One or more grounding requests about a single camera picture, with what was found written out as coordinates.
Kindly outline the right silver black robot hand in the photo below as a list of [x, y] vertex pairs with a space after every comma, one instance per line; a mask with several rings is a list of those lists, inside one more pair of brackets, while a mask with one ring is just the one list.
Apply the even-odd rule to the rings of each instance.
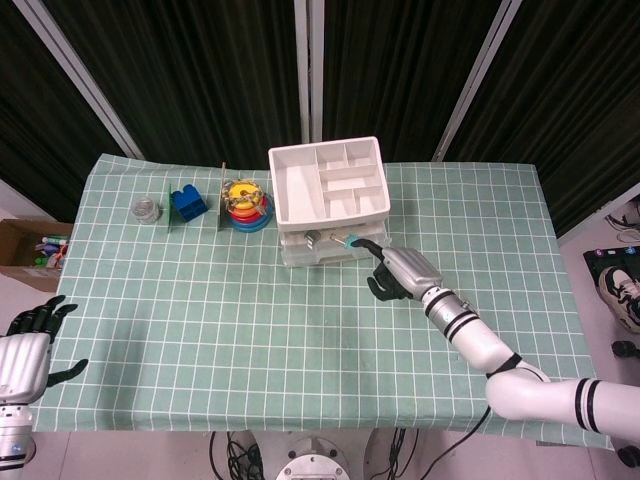
[[352, 246], [365, 248], [379, 260], [373, 274], [367, 278], [367, 284], [380, 301], [420, 301], [430, 288], [442, 284], [441, 274], [413, 248], [383, 248], [364, 238], [353, 241]]

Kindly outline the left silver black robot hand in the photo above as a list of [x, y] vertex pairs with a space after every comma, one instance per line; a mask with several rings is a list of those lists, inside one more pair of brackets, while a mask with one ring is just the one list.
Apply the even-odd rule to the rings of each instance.
[[30, 405], [48, 388], [79, 376], [89, 361], [50, 372], [54, 341], [64, 318], [78, 305], [58, 295], [19, 313], [1, 336], [1, 406]]

